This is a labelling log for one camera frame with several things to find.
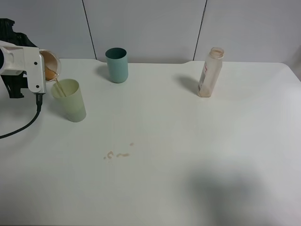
black cable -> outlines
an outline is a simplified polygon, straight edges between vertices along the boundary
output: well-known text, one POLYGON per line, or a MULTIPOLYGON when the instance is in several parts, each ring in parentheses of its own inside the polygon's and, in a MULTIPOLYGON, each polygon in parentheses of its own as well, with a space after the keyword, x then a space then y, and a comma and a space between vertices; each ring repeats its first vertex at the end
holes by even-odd
POLYGON ((31 124, 33 124, 34 121, 36 121, 36 119, 38 118, 40 112, 41 112, 41 108, 42 108, 42 103, 43 103, 43 94, 42 93, 36 93, 36 103, 37 103, 37 113, 36 115, 34 116, 34 118, 25 126, 23 126, 22 128, 20 129, 17 129, 11 133, 8 133, 8 134, 5 134, 5 135, 2 135, 0 136, 0 139, 2 138, 6 138, 6 137, 9 137, 11 135, 14 135, 18 132, 21 132, 22 130, 26 129, 27 127, 29 127, 31 124))

brown liquid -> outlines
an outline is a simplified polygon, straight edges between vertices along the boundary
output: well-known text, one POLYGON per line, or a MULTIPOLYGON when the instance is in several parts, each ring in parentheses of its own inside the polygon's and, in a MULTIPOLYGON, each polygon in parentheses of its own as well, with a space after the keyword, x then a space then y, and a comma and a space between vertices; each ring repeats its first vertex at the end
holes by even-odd
POLYGON ((63 90, 63 88, 62 88, 62 86, 61 86, 61 84, 58 82, 57 79, 55 80, 55 82, 56 82, 57 86, 59 87, 59 89, 61 90, 61 92, 64 94, 64 96, 67 97, 64 90, 63 90))
POLYGON ((114 155, 114 153, 113 153, 112 151, 110 151, 110 152, 107 154, 107 157, 108 157, 109 159, 111 159, 111 158, 112 158, 111 155, 114 155))
POLYGON ((122 156, 122 157, 128 157, 130 154, 129 153, 126 153, 126 154, 118 154, 116 155, 116 157, 118 158, 119 156, 122 156))
POLYGON ((64 96, 67 97, 64 90, 63 90, 63 88, 62 88, 62 86, 61 86, 61 84, 57 80, 57 76, 58 76, 58 74, 55 71, 51 70, 49 67, 47 67, 45 65, 45 79, 47 81, 51 81, 51 80, 54 79, 55 82, 56 82, 56 85, 58 86, 58 88, 61 90, 61 92, 64 94, 64 96))

white wall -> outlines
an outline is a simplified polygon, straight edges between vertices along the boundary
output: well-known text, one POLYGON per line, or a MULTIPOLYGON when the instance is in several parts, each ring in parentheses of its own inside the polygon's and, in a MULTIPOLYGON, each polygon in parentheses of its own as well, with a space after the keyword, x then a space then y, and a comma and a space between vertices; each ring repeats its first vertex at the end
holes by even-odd
POLYGON ((0 0, 0 17, 61 58, 95 58, 81 0, 0 0))
POLYGON ((226 61, 286 62, 301 45, 300 0, 208 0, 195 60, 213 46, 226 61))
POLYGON ((85 0, 97 59, 122 47, 130 62, 193 60, 206 0, 85 0))

small cup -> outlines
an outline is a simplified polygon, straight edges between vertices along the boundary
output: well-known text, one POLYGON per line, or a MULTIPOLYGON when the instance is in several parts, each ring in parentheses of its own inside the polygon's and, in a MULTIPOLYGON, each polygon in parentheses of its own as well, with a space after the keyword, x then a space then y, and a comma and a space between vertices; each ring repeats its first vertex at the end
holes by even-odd
POLYGON ((57 83, 51 88, 52 96, 64 109, 67 119, 72 122, 79 122, 86 117, 86 110, 79 88, 79 83, 74 79, 64 79, 60 81, 66 97, 59 89, 57 83))
POLYGON ((110 78, 115 83, 122 83, 128 78, 127 52, 123 48, 111 48, 106 51, 110 78))

wall seam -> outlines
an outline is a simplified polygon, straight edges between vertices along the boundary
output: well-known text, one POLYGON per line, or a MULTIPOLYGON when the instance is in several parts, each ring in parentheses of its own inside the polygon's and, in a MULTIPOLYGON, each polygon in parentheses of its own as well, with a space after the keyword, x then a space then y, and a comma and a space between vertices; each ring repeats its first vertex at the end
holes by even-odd
POLYGON ((81 2, 83 3, 83 7, 84 7, 84 11, 85 11, 85 16, 86 16, 87 25, 88 25, 88 29, 89 29, 89 34, 90 34, 90 38, 91 38, 91 42, 92 42, 92 47, 93 47, 93 51, 94 51, 94 56, 95 56, 95 59, 97 60, 96 52, 95 52, 95 47, 94 47, 94 43, 93 43, 93 39, 92 39, 92 35, 91 35, 90 25, 89 25, 87 13, 86 13, 86 8, 85 8, 85 4, 84 4, 84 0, 81 0, 81 2))
MULTIPOLYGON (((202 25, 203 25, 203 21, 204 21, 204 16, 205 16, 205 11, 206 11, 206 7, 207 7, 207 2, 208 2, 208 0, 206 0, 206 2, 205 2, 205 7, 204 7, 203 15, 202 15, 202 21, 201 21, 201 25, 199 27, 199 32, 198 32, 198 40, 199 40, 199 35, 201 34, 201 29, 202 29, 202 25)), ((198 48, 198 40, 197 40, 197 44, 196 44, 196 49, 194 50, 193 60, 196 57, 196 52, 197 52, 197 48, 198 48)))

